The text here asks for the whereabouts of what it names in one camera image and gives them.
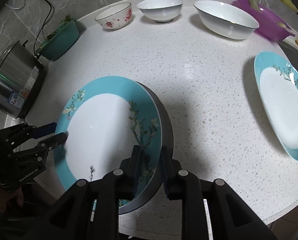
white bowl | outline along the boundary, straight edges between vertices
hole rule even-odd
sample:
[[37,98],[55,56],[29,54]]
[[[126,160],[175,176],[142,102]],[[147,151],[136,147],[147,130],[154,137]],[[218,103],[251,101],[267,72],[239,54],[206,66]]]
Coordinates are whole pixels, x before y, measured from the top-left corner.
[[259,28],[259,23],[245,11],[218,1],[202,0],[194,3],[202,23],[222,36],[243,40]]
[[145,0],[137,7],[149,19],[158,23],[167,23],[179,15],[183,3],[183,0]]
[[104,29],[118,30],[125,27],[132,17],[131,3],[121,3],[110,7],[95,17]]

pot label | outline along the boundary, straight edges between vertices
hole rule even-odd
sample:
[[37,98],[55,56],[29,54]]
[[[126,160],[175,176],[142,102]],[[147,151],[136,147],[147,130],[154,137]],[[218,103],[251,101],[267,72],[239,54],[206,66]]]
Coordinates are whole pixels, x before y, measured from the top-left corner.
[[21,109],[25,102],[25,98],[13,91],[8,99],[8,102]]
[[30,93],[31,89],[32,89],[32,87],[34,86],[34,84],[36,82],[36,79],[38,77],[38,74],[39,74],[39,70],[35,66],[32,69],[31,73],[30,73],[30,76],[29,76],[29,78],[28,78],[28,80],[26,82],[25,87],[22,90],[20,90],[20,95],[22,97],[24,97],[25,99],[29,96],[29,93]]

white plate center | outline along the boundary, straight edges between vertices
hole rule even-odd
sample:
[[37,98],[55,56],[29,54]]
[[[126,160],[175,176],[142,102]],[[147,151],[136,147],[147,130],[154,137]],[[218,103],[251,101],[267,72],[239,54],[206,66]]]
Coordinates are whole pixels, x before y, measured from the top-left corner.
[[272,124],[281,141],[291,149],[298,148],[298,89],[274,68],[260,76],[260,90]]
[[76,179],[90,181],[118,169],[129,158],[137,141],[130,127],[134,121],[129,103],[113,94],[100,94],[85,101],[72,116],[65,143],[66,161]]

human hand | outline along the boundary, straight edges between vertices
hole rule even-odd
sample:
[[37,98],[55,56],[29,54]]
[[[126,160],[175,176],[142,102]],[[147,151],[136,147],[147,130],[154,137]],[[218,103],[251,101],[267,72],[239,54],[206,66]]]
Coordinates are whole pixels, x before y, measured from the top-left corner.
[[22,207],[24,204],[24,195],[22,189],[19,188],[14,193],[9,193],[0,188],[0,213],[5,213],[9,200],[16,198],[17,205]]

pot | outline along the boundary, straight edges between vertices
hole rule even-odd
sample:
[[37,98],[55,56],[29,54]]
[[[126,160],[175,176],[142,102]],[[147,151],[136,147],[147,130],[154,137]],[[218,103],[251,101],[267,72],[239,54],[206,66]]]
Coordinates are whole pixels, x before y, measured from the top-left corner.
[[27,115],[46,75],[43,65],[26,50],[26,42],[14,42],[0,56],[0,110],[13,118]]

